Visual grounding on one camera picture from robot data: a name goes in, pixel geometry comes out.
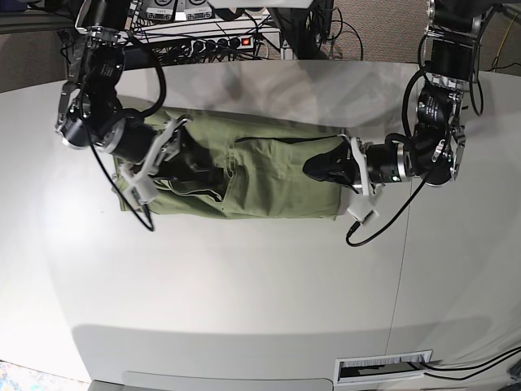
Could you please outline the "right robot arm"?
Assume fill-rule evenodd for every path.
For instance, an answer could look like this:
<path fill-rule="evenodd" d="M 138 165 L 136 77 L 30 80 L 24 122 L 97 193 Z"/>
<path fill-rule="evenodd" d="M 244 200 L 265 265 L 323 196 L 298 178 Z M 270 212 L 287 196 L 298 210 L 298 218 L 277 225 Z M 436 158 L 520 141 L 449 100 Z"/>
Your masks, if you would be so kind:
<path fill-rule="evenodd" d="M 222 185 L 224 171 L 213 164 L 210 151 L 190 136 L 186 128 L 188 116 L 176 119 L 163 131 L 146 124 L 145 120 L 163 106 L 167 83 L 157 56 L 132 33 L 128 39 L 148 57 L 160 91 L 156 102 L 147 109 L 121 105 L 116 92 L 125 70 L 120 35 L 129 9 L 128 1 L 85 1 L 81 5 L 75 28 L 82 35 L 62 88 L 57 133 L 70 148 L 92 147 L 120 159 L 120 172 L 132 186 L 156 180 L 194 187 Z"/>

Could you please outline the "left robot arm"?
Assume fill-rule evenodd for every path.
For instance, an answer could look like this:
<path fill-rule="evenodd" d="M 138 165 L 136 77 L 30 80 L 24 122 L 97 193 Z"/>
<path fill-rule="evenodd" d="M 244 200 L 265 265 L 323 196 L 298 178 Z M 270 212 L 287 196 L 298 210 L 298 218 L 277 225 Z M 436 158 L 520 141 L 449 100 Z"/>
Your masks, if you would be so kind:
<path fill-rule="evenodd" d="M 347 137 L 334 150 L 308 159 L 303 172 L 365 196 L 388 183 L 421 178 L 431 186 L 453 181 L 466 144 L 463 99 L 481 115 L 479 52 L 499 1 L 430 1 L 426 32 L 418 44 L 418 71 L 402 100 L 402 133 L 383 143 Z"/>

